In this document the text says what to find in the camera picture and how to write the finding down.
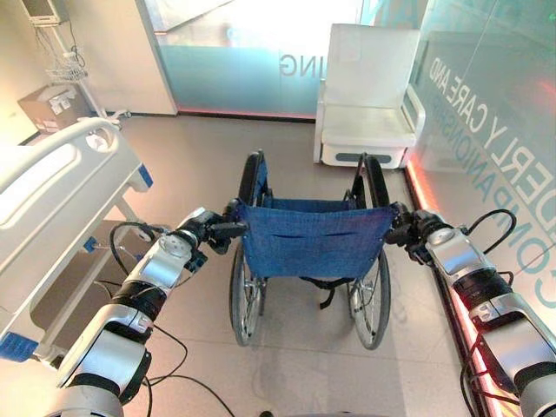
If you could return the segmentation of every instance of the blue wheelchair seat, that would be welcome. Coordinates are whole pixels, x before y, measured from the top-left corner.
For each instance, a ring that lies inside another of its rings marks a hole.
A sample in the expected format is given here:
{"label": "blue wheelchair seat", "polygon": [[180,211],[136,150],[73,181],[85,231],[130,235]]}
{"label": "blue wheelchair seat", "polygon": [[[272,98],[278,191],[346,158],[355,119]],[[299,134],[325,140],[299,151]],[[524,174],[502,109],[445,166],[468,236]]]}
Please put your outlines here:
{"label": "blue wheelchair seat", "polygon": [[363,277],[380,253],[394,211],[356,209],[353,200],[264,198],[260,207],[238,208],[248,231],[247,263],[260,277]]}

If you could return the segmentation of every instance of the white armchair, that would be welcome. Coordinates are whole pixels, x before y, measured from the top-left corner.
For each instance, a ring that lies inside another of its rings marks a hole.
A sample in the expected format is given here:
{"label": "white armchair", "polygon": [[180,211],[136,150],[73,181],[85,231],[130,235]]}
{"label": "white armchair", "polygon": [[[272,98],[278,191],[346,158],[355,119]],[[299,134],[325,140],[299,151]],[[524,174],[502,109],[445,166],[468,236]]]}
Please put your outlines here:
{"label": "white armchair", "polygon": [[419,34],[332,25],[327,78],[317,104],[315,163],[355,166],[367,152],[382,168],[405,166],[425,124],[425,110],[408,85]]}

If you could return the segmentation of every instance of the wire basket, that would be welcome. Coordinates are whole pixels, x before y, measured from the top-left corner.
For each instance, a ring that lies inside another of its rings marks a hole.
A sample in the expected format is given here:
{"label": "wire basket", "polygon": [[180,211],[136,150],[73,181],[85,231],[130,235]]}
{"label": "wire basket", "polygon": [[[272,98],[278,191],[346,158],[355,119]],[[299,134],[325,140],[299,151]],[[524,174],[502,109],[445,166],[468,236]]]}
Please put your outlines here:
{"label": "wire basket", "polygon": [[87,71],[80,67],[78,63],[68,62],[62,67],[47,69],[53,83],[77,83],[87,76]]}

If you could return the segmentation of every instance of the wheelchair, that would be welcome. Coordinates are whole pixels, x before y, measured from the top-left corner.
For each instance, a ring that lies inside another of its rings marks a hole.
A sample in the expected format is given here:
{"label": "wheelchair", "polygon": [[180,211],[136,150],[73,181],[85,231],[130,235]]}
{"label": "wheelchair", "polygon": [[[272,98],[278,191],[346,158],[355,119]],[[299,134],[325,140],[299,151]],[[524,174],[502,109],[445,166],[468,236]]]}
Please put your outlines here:
{"label": "wheelchair", "polygon": [[267,282],[277,276],[296,276],[328,290],[321,309],[330,305],[336,288],[347,286],[349,312],[361,343],[371,350],[380,345],[390,313],[390,274],[382,247],[395,212],[375,158],[361,155],[353,185],[342,200],[289,200],[273,196],[259,150],[248,156],[238,199],[228,206],[235,221],[247,225],[229,286],[230,320],[240,346],[253,340]]}

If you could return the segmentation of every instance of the silver robot arm segment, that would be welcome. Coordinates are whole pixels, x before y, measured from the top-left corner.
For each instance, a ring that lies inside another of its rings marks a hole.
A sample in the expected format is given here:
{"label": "silver robot arm segment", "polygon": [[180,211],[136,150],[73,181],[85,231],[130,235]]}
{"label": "silver robot arm segment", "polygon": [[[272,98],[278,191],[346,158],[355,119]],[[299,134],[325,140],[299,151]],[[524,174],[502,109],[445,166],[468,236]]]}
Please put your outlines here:
{"label": "silver robot arm segment", "polygon": [[199,208],[158,239],[102,307],[58,369],[61,388],[46,417],[123,417],[122,405],[137,394],[149,369],[144,346],[154,321],[184,268],[196,272],[207,260],[202,242],[219,254],[245,227]]}
{"label": "silver robot arm segment", "polygon": [[556,417],[556,337],[459,228],[423,210],[399,216],[388,243],[435,268],[479,332],[478,349],[497,386],[520,398],[525,417]]}

